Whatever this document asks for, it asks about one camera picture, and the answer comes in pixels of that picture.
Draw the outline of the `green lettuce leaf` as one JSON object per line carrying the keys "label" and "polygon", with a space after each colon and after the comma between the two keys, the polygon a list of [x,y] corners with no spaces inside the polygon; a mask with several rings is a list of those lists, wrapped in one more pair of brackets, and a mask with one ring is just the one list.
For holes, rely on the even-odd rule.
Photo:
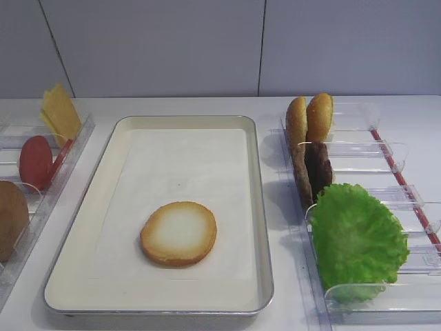
{"label": "green lettuce leaf", "polygon": [[409,256],[408,235],[396,216],[362,186],[332,184],[311,215],[324,289],[341,303],[375,298]]}

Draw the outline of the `metal baking tray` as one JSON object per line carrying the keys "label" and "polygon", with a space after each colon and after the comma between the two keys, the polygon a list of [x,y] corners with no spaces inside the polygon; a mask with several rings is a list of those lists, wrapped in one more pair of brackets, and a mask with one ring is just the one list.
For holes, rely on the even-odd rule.
{"label": "metal baking tray", "polygon": [[[239,279],[93,278],[90,262],[135,130],[243,130],[252,207],[254,269]],[[244,116],[137,116],[118,121],[47,280],[47,305],[64,314],[259,313],[274,282],[267,238],[256,126]]]}

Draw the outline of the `yellow cheese slices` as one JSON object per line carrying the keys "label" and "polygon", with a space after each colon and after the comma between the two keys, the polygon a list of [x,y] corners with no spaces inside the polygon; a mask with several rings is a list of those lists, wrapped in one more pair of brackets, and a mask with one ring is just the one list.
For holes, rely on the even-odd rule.
{"label": "yellow cheese slices", "polygon": [[57,145],[63,148],[68,139],[75,140],[81,121],[68,92],[61,84],[45,91],[40,118],[49,127]]}

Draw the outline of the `brown bun top left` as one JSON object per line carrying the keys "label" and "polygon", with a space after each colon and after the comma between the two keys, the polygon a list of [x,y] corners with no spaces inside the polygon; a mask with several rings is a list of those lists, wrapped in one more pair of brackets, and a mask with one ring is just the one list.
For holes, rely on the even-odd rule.
{"label": "brown bun top left", "polygon": [[21,189],[1,181],[1,262],[11,257],[14,245],[29,224],[28,203]]}

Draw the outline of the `right bun slice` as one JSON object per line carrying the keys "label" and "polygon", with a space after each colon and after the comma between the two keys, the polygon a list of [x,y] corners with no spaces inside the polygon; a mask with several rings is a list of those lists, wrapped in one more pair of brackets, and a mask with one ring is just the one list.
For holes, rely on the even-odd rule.
{"label": "right bun slice", "polygon": [[328,93],[313,97],[307,106],[307,141],[323,142],[327,139],[334,116],[334,100]]}

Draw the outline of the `round bun bottom slice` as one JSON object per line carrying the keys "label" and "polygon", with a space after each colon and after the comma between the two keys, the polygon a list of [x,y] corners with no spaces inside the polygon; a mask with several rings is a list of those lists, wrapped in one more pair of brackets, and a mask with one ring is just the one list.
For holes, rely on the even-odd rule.
{"label": "round bun bottom slice", "polygon": [[141,249],[152,262],[171,268],[194,265],[214,247],[214,214],[193,201],[176,201],[154,211],[140,232]]}

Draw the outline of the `clear rack left side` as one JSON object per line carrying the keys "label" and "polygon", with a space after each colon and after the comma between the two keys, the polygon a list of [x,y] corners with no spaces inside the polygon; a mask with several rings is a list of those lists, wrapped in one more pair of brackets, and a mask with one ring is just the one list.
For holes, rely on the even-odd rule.
{"label": "clear rack left side", "polygon": [[[61,149],[50,129],[36,119],[22,122],[1,122],[1,180],[13,182],[28,202],[29,224],[22,230],[12,246],[12,256],[1,263],[1,307],[6,304],[21,271],[26,264],[42,229],[51,215],[72,171],[81,156],[95,127],[89,112],[79,113],[81,129],[77,138],[67,148]],[[19,176],[19,156],[24,143],[33,136],[44,136],[49,143],[53,159],[63,152],[62,163],[51,180],[50,186],[42,192],[34,191],[31,185],[23,183]]]}

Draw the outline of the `right dark meat patty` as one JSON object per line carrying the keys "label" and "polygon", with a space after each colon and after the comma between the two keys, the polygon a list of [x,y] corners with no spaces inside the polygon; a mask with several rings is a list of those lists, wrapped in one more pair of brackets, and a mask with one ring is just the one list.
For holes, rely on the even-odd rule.
{"label": "right dark meat patty", "polygon": [[332,167],[327,153],[327,146],[324,143],[311,142],[306,145],[305,165],[314,196],[318,195],[325,186],[332,184]]}

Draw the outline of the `left brown meat patty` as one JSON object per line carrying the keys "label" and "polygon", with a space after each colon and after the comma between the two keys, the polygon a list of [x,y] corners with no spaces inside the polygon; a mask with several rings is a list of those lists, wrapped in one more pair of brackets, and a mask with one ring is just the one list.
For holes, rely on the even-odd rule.
{"label": "left brown meat patty", "polygon": [[300,203],[304,211],[313,204],[311,184],[305,164],[305,142],[300,142],[291,148],[291,156],[294,167],[294,176],[300,195]]}

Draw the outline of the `left sesame bun slice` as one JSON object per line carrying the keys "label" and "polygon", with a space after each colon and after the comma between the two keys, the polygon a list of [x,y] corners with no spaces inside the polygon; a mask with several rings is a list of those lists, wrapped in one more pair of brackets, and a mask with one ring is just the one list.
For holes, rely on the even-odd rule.
{"label": "left sesame bun slice", "polygon": [[297,147],[306,140],[307,135],[306,98],[296,97],[290,104],[285,116],[287,138],[291,147]]}

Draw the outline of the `red tomato slice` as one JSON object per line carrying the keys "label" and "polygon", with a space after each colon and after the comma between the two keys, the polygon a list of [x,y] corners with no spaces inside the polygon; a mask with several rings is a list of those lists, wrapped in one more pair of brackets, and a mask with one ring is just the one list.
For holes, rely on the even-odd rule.
{"label": "red tomato slice", "polygon": [[41,135],[29,138],[21,149],[19,174],[21,181],[45,190],[48,186],[48,174],[52,167],[52,151],[48,140]]}

